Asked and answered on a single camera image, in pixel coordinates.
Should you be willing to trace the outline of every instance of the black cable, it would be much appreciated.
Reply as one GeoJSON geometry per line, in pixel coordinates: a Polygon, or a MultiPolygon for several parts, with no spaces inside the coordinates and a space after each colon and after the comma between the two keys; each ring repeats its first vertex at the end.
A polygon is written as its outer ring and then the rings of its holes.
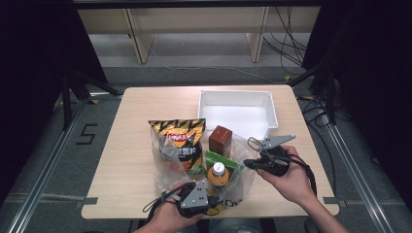
{"type": "MultiPolygon", "coordinates": [[[[308,106],[310,106],[310,104],[312,104],[314,101],[322,101],[322,100],[324,100],[324,98],[325,98],[325,97],[317,97],[316,99],[314,98],[313,100],[311,100],[311,102],[309,102],[309,103],[306,105],[306,107],[303,109],[302,114],[305,115],[305,114],[307,114],[307,113],[309,113],[309,112],[311,112],[311,111],[313,111],[313,110],[323,110],[323,111],[325,112],[326,110],[325,110],[325,107],[324,107],[324,106],[318,106],[318,107],[313,107],[313,108],[311,108],[311,109],[307,109],[308,106]]],[[[350,119],[350,117],[344,118],[344,117],[341,117],[341,116],[339,116],[339,115],[336,114],[336,113],[337,113],[339,110],[341,110],[341,109],[343,109],[343,106],[341,106],[341,105],[339,105],[339,103],[337,103],[337,104],[334,106],[334,108],[333,108],[333,112],[332,112],[333,116],[336,117],[336,118],[339,118],[339,119],[341,119],[341,120],[343,120],[343,121],[352,121],[352,120],[350,119]]],[[[326,113],[321,113],[321,114],[315,116],[314,118],[310,119],[309,121],[316,121],[315,124],[316,124],[317,126],[320,126],[320,127],[328,126],[328,125],[330,125],[330,122],[327,123],[327,124],[319,124],[319,123],[318,123],[319,117],[323,116],[324,114],[326,114],[326,113]]]]}
{"type": "Polygon", "coordinates": [[[315,123],[315,125],[318,126],[318,127],[320,127],[320,128],[322,128],[322,127],[327,127],[327,126],[330,125],[330,119],[329,119],[329,117],[327,118],[327,122],[326,122],[326,123],[323,123],[323,124],[320,124],[320,123],[319,123],[319,119],[322,119],[323,116],[327,116],[327,111],[324,110],[323,112],[317,114],[317,115],[316,115],[312,120],[310,120],[310,121],[313,121],[313,122],[315,123]]]}
{"type": "MultiPolygon", "coordinates": [[[[286,47],[291,47],[291,48],[294,48],[294,47],[295,47],[295,45],[290,45],[290,44],[283,43],[283,42],[279,41],[278,39],[275,38],[275,36],[273,35],[273,33],[270,33],[270,35],[272,36],[272,39],[273,39],[275,42],[277,42],[277,43],[279,43],[279,44],[281,44],[281,45],[285,45],[286,47]]],[[[306,51],[306,47],[304,47],[304,48],[296,47],[296,48],[297,48],[298,50],[304,50],[304,51],[306,51]]]]}
{"type": "MultiPolygon", "coordinates": [[[[287,35],[288,35],[288,34],[285,34],[284,43],[282,44],[281,51],[284,51],[286,39],[288,38],[287,35]]],[[[284,64],[283,64],[283,59],[282,59],[282,56],[283,56],[283,55],[284,55],[284,53],[282,52],[282,53],[281,53],[281,66],[282,66],[282,68],[283,68],[285,71],[287,71],[286,68],[285,68],[285,66],[284,66],[284,64]]],[[[300,66],[300,67],[302,66],[302,62],[300,61],[299,56],[297,56],[297,65],[300,66]]]]}
{"type": "Polygon", "coordinates": [[[334,113],[334,116],[336,117],[336,118],[339,118],[339,119],[341,119],[341,120],[343,120],[343,121],[352,121],[352,118],[351,118],[351,116],[350,115],[346,115],[346,117],[342,117],[342,116],[340,116],[340,115],[337,115],[336,114],[336,112],[338,112],[339,110],[342,110],[342,109],[344,109],[344,105],[345,105],[345,103],[344,103],[344,101],[343,101],[343,99],[341,98],[341,96],[340,96],[340,91],[339,91],[339,89],[335,89],[335,99],[334,99],[334,111],[333,111],[333,113],[334,113]]]}
{"type": "Polygon", "coordinates": [[[293,62],[294,64],[300,66],[301,64],[299,63],[299,60],[297,60],[296,58],[292,57],[290,54],[287,54],[286,52],[284,52],[283,50],[279,50],[278,48],[276,48],[275,46],[273,46],[272,44],[270,44],[265,37],[263,37],[263,40],[266,42],[266,44],[271,47],[273,50],[275,50],[276,52],[279,52],[281,55],[283,55],[285,58],[287,58],[289,61],[293,62]]]}
{"type": "Polygon", "coordinates": [[[308,103],[308,104],[305,106],[305,108],[304,108],[304,110],[303,110],[303,112],[302,112],[303,118],[304,118],[306,124],[307,124],[308,126],[310,126],[310,127],[313,129],[313,131],[318,135],[319,139],[321,139],[321,141],[322,141],[322,143],[323,143],[323,145],[324,145],[324,147],[325,147],[325,149],[326,149],[326,151],[327,151],[327,155],[328,155],[329,161],[330,161],[330,168],[331,168],[331,170],[332,170],[332,191],[333,191],[333,193],[336,195],[336,171],[335,171],[335,165],[334,165],[334,161],[333,161],[332,154],[331,154],[331,152],[330,152],[329,147],[328,147],[327,144],[326,144],[325,139],[322,137],[321,133],[318,131],[318,129],[317,129],[309,120],[306,119],[306,117],[305,117],[305,115],[304,115],[304,113],[306,114],[306,113],[309,113],[311,110],[319,109],[319,108],[320,108],[320,107],[314,107],[314,108],[312,108],[312,109],[306,110],[306,109],[308,108],[308,106],[309,106],[310,104],[312,104],[312,103],[315,103],[315,100],[314,100],[314,101],[311,101],[310,103],[308,103]]]}
{"type": "MultiPolygon", "coordinates": [[[[333,112],[332,112],[332,113],[328,113],[328,112],[327,112],[325,103],[322,102],[322,99],[321,99],[320,108],[322,108],[323,111],[324,111],[326,114],[331,114],[331,115],[333,115],[333,117],[339,118],[339,119],[341,119],[341,120],[343,120],[343,121],[352,121],[350,118],[343,118],[343,117],[340,117],[339,115],[336,114],[336,112],[338,112],[339,110],[343,109],[343,106],[341,106],[339,103],[337,103],[337,100],[336,100],[336,99],[334,99],[334,101],[333,101],[333,112]]],[[[327,124],[325,124],[325,125],[320,125],[320,124],[318,124],[317,122],[316,122],[315,124],[317,124],[317,126],[320,126],[320,127],[325,127],[325,126],[330,125],[330,121],[329,121],[327,124]]]]}
{"type": "Polygon", "coordinates": [[[297,57],[302,56],[302,54],[300,53],[300,51],[296,50],[296,44],[300,44],[297,40],[294,39],[293,35],[292,35],[292,25],[291,25],[291,16],[292,16],[292,8],[290,6],[288,6],[288,26],[285,25],[284,20],[281,17],[281,14],[279,13],[279,9],[278,7],[275,8],[276,12],[278,14],[279,19],[281,20],[285,30],[286,30],[286,34],[285,34],[285,39],[284,39],[284,43],[286,42],[287,36],[289,36],[292,40],[293,43],[293,47],[295,50],[295,53],[297,55],[297,57]]]}
{"type": "Polygon", "coordinates": [[[249,145],[249,147],[250,147],[252,150],[260,153],[260,155],[264,154],[264,155],[266,155],[266,156],[268,156],[268,157],[275,158],[275,159],[279,159],[279,160],[284,161],[284,162],[289,162],[289,163],[293,162],[293,163],[299,165],[300,167],[302,167],[303,170],[304,170],[305,173],[306,173],[306,176],[308,177],[308,179],[309,179],[309,181],[310,181],[310,185],[311,185],[311,188],[312,188],[312,190],[313,190],[313,193],[314,193],[315,195],[318,195],[318,189],[317,189],[317,187],[316,187],[315,175],[313,174],[312,169],[310,168],[310,166],[307,165],[307,164],[303,161],[303,159],[302,159],[301,157],[299,157],[299,156],[297,156],[297,155],[295,155],[295,154],[288,154],[288,157],[281,157],[281,156],[276,156],[276,155],[270,154],[270,153],[267,151],[267,149],[260,143],[260,141],[258,141],[258,140],[257,140],[256,138],[254,138],[254,137],[250,137],[250,138],[248,139],[248,145],[249,145]],[[261,150],[258,150],[258,149],[256,149],[256,148],[254,148],[254,147],[251,146],[251,144],[250,144],[251,139],[254,140],[254,141],[261,147],[261,150]],[[291,156],[297,157],[298,160],[292,159],[291,156]]]}
{"type": "Polygon", "coordinates": [[[147,220],[146,220],[146,224],[147,224],[149,221],[152,220],[153,216],[155,215],[155,211],[156,211],[156,209],[158,208],[158,206],[160,206],[160,204],[162,204],[162,203],[164,203],[164,202],[169,202],[169,201],[166,201],[166,198],[168,198],[169,196],[173,195],[176,191],[178,191],[178,190],[180,190],[180,189],[182,189],[182,188],[184,188],[184,187],[190,186],[190,185],[193,185],[193,183],[184,183],[184,184],[182,184],[182,185],[174,188],[173,190],[171,190],[171,191],[169,191],[169,192],[162,192],[161,195],[160,195],[160,197],[157,197],[155,200],[153,200],[153,201],[150,202],[148,205],[146,205],[146,206],[143,208],[143,213],[146,213],[147,211],[150,211],[150,212],[149,212],[149,215],[148,215],[148,218],[147,218],[147,220]]]}

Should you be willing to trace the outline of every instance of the human hand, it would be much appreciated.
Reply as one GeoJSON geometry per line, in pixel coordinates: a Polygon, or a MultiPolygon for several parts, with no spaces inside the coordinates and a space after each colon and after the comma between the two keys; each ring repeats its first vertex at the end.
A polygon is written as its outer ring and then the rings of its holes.
{"type": "MultiPolygon", "coordinates": [[[[172,189],[182,184],[177,183],[172,189]]],[[[166,198],[166,202],[158,206],[152,220],[136,232],[175,233],[187,226],[196,224],[204,216],[203,214],[192,216],[191,218],[181,216],[174,203],[176,203],[176,200],[172,197],[166,198]]]]}
{"type": "MultiPolygon", "coordinates": [[[[292,146],[282,146],[282,148],[287,154],[298,155],[296,148],[292,146]]],[[[305,170],[296,163],[291,162],[288,172],[282,177],[273,176],[261,169],[257,169],[257,173],[278,189],[285,199],[298,205],[313,197],[316,198],[305,170]]]]}

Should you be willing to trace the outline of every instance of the yellow chip bag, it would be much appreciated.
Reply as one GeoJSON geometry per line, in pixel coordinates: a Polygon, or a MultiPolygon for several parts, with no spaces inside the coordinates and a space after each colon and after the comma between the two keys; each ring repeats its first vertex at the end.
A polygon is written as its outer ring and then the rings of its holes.
{"type": "Polygon", "coordinates": [[[179,160],[185,171],[191,175],[205,172],[203,168],[200,138],[206,127],[205,118],[149,120],[149,125],[159,137],[166,137],[179,151],[179,160]]]}

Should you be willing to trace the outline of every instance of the black curtain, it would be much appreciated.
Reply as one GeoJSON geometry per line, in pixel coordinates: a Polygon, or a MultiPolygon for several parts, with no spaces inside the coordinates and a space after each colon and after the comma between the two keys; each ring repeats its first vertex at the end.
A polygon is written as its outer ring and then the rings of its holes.
{"type": "Polygon", "coordinates": [[[67,69],[103,83],[106,77],[75,9],[26,1],[0,1],[0,61],[2,204],[48,122],[67,69]]]}
{"type": "MultiPolygon", "coordinates": [[[[330,32],[330,27],[335,20],[339,21],[336,16],[340,15],[332,7],[323,8],[311,37],[313,41],[309,43],[309,56],[305,57],[308,68],[321,59],[323,49],[317,46],[328,43],[329,36],[335,33],[330,32]]],[[[358,30],[347,38],[346,48],[336,54],[338,59],[332,71],[340,82],[343,99],[355,124],[412,210],[410,4],[408,1],[372,1],[355,24],[358,30]]]]}

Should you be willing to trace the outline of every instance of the plastic bag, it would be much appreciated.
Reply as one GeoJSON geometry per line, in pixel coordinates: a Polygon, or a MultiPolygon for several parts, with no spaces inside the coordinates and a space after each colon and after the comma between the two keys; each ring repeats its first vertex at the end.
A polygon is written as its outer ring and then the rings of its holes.
{"type": "MultiPolygon", "coordinates": [[[[203,134],[202,142],[203,145],[207,145],[207,140],[209,136],[212,134],[213,131],[206,130],[203,134]]],[[[231,150],[230,150],[230,160],[235,162],[236,165],[228,166],[227,163],[224,163],[223,160],[227,158],[221,157],[221,159],[216,160],[219,162],[223,162],[226,167],[229,167],[230,177],[229,181],[225,186],[222,187],[215,187],[211,183],[209,183],[208,188],[211,194],[218,195],[221,200],[221,205],[214,210],[209,210],[208,215],[216,215],[222,210],[227,208],[236,207],[239,205],[242,200],[246,197],[249,192],[249,189],[252,186],[252,183],[255,179],[256,171],[247,169],[246,166],[243,164],[243,160],[245,159],[256,159],[258,158],[258,153],[251,149],[248,145],[246,139],[237,136],[236,134],[232,135],[232,142],[231,142],[231,150]]],[[[214,162],[214,158],[212,156],[205,156],[205,163],[206,168],[210,168],[214,162]]]]}
{"type": "Polygon", "coordinates": [[[150,120],[158,137],[165,136],[179,150],[178,156],[188,174],[204,173],[202,145],[199,142],[206,127],[204,118],[150,120]]]}
{"type": "MultiPolygon", "coordinates": [[[[200,143],[203,147],[203,167],[206,167],[206,163],[214,161],[205,156],[205,151],[208,149],[208,139],[212,134],[212,130],[205,130],[200,139],[200,143]]],[[[156,172],[154,175],[154,184],[156,191],[161,193],[164,190],[170,190],[178,182],[192,182],[193,180],[200,181],[206,178],[206,170],[197,176],[188,174],[179,159],[179,150],[176,148],[170,140],[164,135],[159,134],[156,130],[152,129],[153,140],[153,155],[156,172]]],[[[247,169],[243,164],[245,159],[256,159],[258,153],[250,148],[247,140],[232,135],[230,160],[233,162],[232,170],[230,172],[229,181],[225,186],[216,187],[211,183],[207,184],[208,195],[219,196],[221,204],[214,209],[209,209],[208,215],[217,215],[224,209],[235,207],[246,197],[250,187],[255,178],[256,172],[251,169],[247,169]]]]}

